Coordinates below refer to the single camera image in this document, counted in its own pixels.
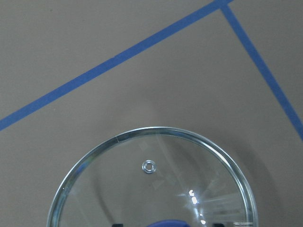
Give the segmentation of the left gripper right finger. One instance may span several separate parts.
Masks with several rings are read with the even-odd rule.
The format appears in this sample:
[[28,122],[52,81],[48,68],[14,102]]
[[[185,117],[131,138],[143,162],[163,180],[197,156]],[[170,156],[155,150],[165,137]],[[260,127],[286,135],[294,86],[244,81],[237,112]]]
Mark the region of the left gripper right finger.
[[214,227],[224,227],[223,223],[214,223]]

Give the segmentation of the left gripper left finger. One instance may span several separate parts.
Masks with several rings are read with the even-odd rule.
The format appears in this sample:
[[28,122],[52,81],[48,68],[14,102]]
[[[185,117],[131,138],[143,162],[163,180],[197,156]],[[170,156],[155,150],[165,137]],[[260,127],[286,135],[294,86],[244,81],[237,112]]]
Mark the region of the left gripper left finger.
[[114,223],[112,227],[124,227],[123,223]]

